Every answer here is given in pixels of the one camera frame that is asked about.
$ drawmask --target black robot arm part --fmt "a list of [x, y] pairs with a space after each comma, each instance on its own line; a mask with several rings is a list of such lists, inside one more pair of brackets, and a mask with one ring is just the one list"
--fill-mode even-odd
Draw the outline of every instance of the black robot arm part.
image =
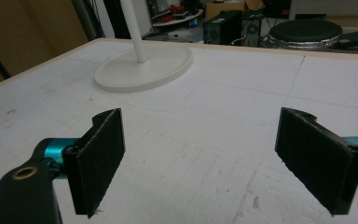
[[275, 151], [331, 215], [347, 215], [358, 185], [358, 137], [339, 137], [312, 114], [282, 108]]
[[67, 177], [78, 215], [92, 217], [124, 156], [121, 110], [105, 111], [77, 139], [41, 141], [0, 180], [0, 224], [62, 223], [52, 180]]

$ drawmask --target black box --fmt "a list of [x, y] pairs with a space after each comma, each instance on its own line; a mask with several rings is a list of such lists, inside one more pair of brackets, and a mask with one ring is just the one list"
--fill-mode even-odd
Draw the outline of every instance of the black box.
[[203, 41], [205, 44], [240, 46], [242, 28], [242, 11], [222, 11], [203, 23]]

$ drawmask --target floor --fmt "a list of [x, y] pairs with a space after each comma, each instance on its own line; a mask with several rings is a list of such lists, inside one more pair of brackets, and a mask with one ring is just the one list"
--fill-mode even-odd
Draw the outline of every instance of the floor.
[[[275, 18], [264, 18], [262, 20], [262, 26], [260, 30], [260, 36], [264, 37], [263, 42], [267, 42], [267, 36], [269, 30], [274, 25], [282, 23], [284, 21], [288, 21], [285, 19], [275, 19]], [[343, 27], [343, 36], [341, 39], [358, 39], [358, 27]], [[165, 29], [156, 29], [156, 33], [150, 36], [147, 36], [145, 39], [147, 40], [157, 40], [157, 41], [171, 41], [171, 42], [190, 42], [190, 43], [200, 43], [203, 44], [203, 30], [202, 30], [202, 21], [199, 21], [197, 27], [188, 28], [184, 27], [183, 24], [172, 26], [170, 28]], [[355, 53], [358, 54], [358, 47], [351, 49], [327, 49], [329, 52], [338, 52], [338, 53]]]

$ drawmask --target cardboard box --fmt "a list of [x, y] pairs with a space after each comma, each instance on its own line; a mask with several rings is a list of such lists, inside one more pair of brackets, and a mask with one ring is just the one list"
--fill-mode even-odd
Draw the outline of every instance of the cardboard box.
[[226, 10], [241, 10], [246, 9], [245, 2], [233, 2], [233, 3], [214, 3], [210, 2], [206, 4], [205, 20], [208, 21], [211, 18], [220, 14], [221, 11]]
[[245, 2], [248, 9], [251, 10], [256, 10], [264, 7], [264, 4], [261, 0], [247, 0]]
[[246, 0], [246, 1], [225, 1], [224, 3], [214, 3], [213, 1], [206, 4], [205, 20], [219, 15], [221, 11], [225, 10], [241, 10], [242, 12], [246, 9], [260, 9], [263, 8], [264, 4], [261, 0]]

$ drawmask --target electronic equipment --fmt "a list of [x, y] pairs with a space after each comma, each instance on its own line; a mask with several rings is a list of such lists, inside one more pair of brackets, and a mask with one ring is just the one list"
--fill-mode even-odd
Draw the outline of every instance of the electronic equipment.
[[349, 213], [358, 185], [358, 137], [339, 137], [312, 114], [282, 108], [275, 151], [331, 215]]
[[181, 4], [191, 15], [196, 15], [199, 12], [200, 0], [181, 0]]
[[291, 0], [263, 0], [263, 14], [270, 18], [289, 18]]
[[0, 180], [0, 224], [62, 223], [52, 185], [67, 177], [78, 215], [92, 217], [124, 156], [121, 110], [92, 118], [81, 138], [47, 138]]
[[263, 14], [260, 10], [246, 10], [242, 17], [242, 45], [245, 47], [260, 47], [260, 30]]
[[240, 46], [241, 42], [235, 40], [241, 39], [241, 26], [242, 11], [222, 11], [203, 23], [203, 41], [205, 44]]

